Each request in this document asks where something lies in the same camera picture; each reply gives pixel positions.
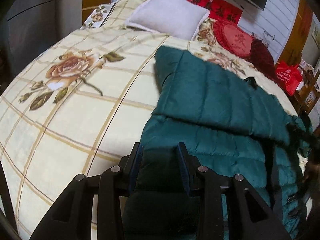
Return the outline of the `person's right hand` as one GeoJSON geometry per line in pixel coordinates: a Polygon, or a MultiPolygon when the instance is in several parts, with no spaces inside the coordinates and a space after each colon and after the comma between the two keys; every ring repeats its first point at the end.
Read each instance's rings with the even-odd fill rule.
{"type": "Polygon", "coordinates": [[[316,179],[319,181],[320,174],[320,165],[314,163],[313,161],[308,161],[305,165],[303,182],[306,182],[308,179],[316,179]]]}

